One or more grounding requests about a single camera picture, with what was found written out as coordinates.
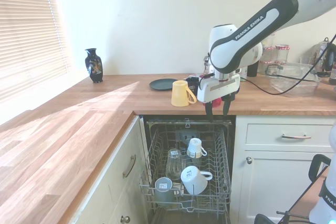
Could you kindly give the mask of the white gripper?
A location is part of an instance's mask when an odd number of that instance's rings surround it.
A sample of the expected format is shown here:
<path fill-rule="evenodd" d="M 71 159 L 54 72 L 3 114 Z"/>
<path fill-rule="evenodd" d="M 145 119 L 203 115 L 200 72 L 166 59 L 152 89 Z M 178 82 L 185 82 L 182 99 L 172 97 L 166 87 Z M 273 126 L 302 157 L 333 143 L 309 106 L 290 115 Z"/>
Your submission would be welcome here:
<path fill-rule="evenodd" d="M 223 101 L 223 115 L 229 112 L 230 104 L 234 101 L 234 92 L 240 87 L 240 75 L 235 74 L 228 80 L 219 81 L 214 77 L 200 78 L 197 99 L 205 103 L 205 112 L 209 122 L 213 122 L 213 100 L 221 98 Z"/>

